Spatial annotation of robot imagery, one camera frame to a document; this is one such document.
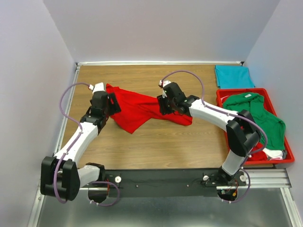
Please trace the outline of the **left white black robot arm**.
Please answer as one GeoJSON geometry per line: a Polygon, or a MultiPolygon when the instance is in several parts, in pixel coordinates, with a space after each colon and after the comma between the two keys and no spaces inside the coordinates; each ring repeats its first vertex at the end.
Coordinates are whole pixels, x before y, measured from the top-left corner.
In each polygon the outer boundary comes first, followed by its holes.
{"type": "Polygon", "coordinates": [[[90,107],[77,122],[78,128],[66,145],[52,157],[45,157],[41,164],[40,192],[55,197],[60,203],[76,198],[81,187],[91,183],[95,187],[106,181],[105,167],[88,163],[78,168],[88,145],[100,134],[110,116],[121,108],[114,93],[93,93],[90,107]]]}

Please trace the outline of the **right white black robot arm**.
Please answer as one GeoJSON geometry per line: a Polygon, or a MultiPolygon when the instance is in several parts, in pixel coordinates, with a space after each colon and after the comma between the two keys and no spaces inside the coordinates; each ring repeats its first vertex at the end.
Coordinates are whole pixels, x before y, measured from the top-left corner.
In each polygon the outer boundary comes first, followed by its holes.
{"type": "Polygon", "coordinates": [[[194,95],[186,97],[177,83],[168,80],[160,81],[159,87],[162,94],[157,96],[157,100],[162,115],[177,112],[205,120],[226,132],[230,150],[215,174],[214,183],[229,185],[261,139],[260,129],[250,112],[225,110],[194,95]]]}

